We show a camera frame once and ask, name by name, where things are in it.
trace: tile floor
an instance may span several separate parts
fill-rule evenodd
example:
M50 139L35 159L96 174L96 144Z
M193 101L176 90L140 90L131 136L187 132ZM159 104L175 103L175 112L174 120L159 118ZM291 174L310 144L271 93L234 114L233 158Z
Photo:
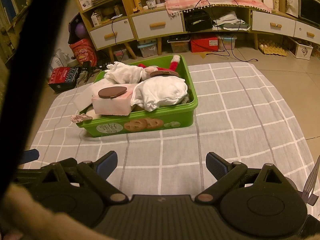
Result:
M289 52L287 57L264 55L249 46L237 46L233 51L235 56L242 60L251 58L259 60L252 63L279 90L292 109L307 139L313 158L316 160L320 155L320 60L315 57L311 57L310 61L297 59ZM164 49L163 55L169 54L172 53ZM239 61L233 55L230 57L208 55L205 58L191 52L185 52L182 55L188 65ZM48 85L45 85L26 148L30 148L42 120L56 97L57 94Z

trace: drawer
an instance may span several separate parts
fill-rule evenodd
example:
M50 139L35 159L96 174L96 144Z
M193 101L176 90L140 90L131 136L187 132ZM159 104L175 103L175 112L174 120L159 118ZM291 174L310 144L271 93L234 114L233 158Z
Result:
M296 22L294 36L299 39L320 44L320 30L305 23Z
M254 11L252 13L252 30L281 35L294 35L296 21L278 15Z
M96 49L101 49L102 47L115 44L116 42L121 43L122 41L134 39L128 19L114 22L112 28L111 24L105 25L91 31L90 34Z
M167 11L133 17L138 39L183 32L181 16L171 17Z

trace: purple ball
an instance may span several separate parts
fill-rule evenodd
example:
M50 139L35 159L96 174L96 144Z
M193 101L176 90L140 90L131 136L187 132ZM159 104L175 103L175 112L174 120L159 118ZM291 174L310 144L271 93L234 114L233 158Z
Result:
M87 29L85 28L83 22L80 22L77 24L76 29L75 29L75 33L79 39L84 39L85 37L88 36Z

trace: gray tablecloth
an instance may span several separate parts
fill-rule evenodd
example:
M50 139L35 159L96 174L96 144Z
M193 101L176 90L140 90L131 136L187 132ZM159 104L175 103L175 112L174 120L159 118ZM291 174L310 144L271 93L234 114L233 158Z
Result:
M194 65L189 70L199 100L192 126L92 138L70 121L77 113L72 99L86 88L82 86L52 103L32 144L40 158L26 168L68 157L95 161L114 150L118 167L108 181L128 196L195 196L215 182L205 166L206 154L213 151L250 168L274 163L302 190L313 159L295 116L267 78L243 62ZM319 203L308 209L319 218Z

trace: green plastic bin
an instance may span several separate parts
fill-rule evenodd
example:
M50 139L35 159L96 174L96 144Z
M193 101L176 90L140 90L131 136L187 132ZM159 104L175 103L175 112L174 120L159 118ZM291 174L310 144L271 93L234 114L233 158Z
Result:
M152 112L145 110L131 112L128 116L104 116L99 119L77 123L78 127L85 128L93 137L99 137L122 133L173 129L192 125L193 111L198 106L198 98L185 58L181 55L180 57L180 63L176 71L179 73L181 78L186 80L188 93L190 95L190 103L175 106L164 106ZM172 56L164 56L134 62L129 65L138 65L142 63L146 66L169 68L171 60ZM95 82L101 80L104 74L104 71L100 72Z

